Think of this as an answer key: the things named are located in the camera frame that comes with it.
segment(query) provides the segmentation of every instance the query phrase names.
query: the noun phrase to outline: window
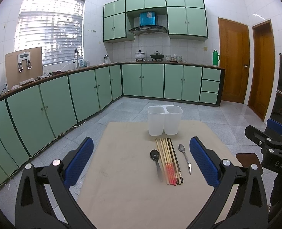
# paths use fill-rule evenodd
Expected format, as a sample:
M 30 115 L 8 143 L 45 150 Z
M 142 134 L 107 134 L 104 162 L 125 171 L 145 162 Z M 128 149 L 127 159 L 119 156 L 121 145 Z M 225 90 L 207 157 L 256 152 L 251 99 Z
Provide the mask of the window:
M 23 0 L 15 50 L 42 47 L 42 64 L 83 58 L 84 0 Z

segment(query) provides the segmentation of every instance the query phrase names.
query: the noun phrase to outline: beige tabletop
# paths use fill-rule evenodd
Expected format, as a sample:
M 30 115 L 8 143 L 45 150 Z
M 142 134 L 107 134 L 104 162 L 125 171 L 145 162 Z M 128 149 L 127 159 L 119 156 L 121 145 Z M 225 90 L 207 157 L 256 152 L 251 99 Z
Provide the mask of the beige tabletop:
M 94 153 L 78 205 L 98 229 L 185 229 L 213 191 L 189 151 L 189 141 L 194 136 L 220 159 L 227 158 L 241 166 L 206 124 L 181 121 L 178 134 L 171 139 L 184 183 L 168 186 L 159 182 L 156 164 L 150 158 L 150 151 L 157 146 L 156 137 L 148 134 L 147 123 L 110 122 Z M 186 147 L 192 175 L 178 151 L 179 144 Z M 237 185 L 217 222 L 226 217 L 236 190 Z

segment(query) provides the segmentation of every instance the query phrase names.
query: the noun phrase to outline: blue gripper pad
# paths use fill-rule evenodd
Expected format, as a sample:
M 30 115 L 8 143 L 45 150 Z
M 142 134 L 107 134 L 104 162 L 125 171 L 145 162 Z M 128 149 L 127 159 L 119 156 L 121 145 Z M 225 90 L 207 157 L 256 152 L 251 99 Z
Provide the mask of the blue gripper pad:
M 219 185 L 218 169 L 195 138 L 191 138 L 190 140 L 190 152 L 206 179 L 207 184 L 217 188 Z
M 92 153 L 93 140 L 88 138 L 83 142 L 83 145 L 65 170 L 64 186 L 66 188 L 76 184 Z
M 282 135 L 282 124 L 273 120 L 273 119 L 269 119 L 267 121 L 267 127 L 270 128 L 271 130 L 274 130 L 275 132 L 277 132 L 279 135 Z

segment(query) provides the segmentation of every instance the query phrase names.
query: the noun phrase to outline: metal bolt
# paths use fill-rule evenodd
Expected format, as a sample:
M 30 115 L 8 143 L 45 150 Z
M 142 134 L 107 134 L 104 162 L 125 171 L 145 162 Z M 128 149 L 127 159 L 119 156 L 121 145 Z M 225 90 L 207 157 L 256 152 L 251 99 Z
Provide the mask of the metal bolt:
M 257 170 L 257 165 L 256 164 L 251 164 L 251 168 L 254 170 Z
M 32 164 L 26 164 L 26 169 L 31 169 L 31 167 L 32 167 Z
M 229 160 L 227 160 L 227 159 L 224 159 L 224 160 L 222 161 L 222 164 L 223 164 L 224 166 L 229 166 L 229 165 L 231 164 L 231 162 L 230 162 Z
M 52 164 L 53 164 L 54 166 L 58 166 L 58 165 L 60 165 L 60 163 L 61 163 L 61 161 L 60 161 L 59 159 L 55 159 L 55 160 L 53 160 L 53 162 L 52 162 Z

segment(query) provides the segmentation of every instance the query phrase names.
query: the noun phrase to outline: white pot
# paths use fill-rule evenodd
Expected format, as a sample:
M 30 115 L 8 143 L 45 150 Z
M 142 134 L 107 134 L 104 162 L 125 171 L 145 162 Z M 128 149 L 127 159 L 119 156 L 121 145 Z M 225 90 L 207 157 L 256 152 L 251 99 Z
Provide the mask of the white pot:
M 135 58 L 136 59 L 145 59 L 145 53 L 139 50 L 138 52 L 135 53 Z

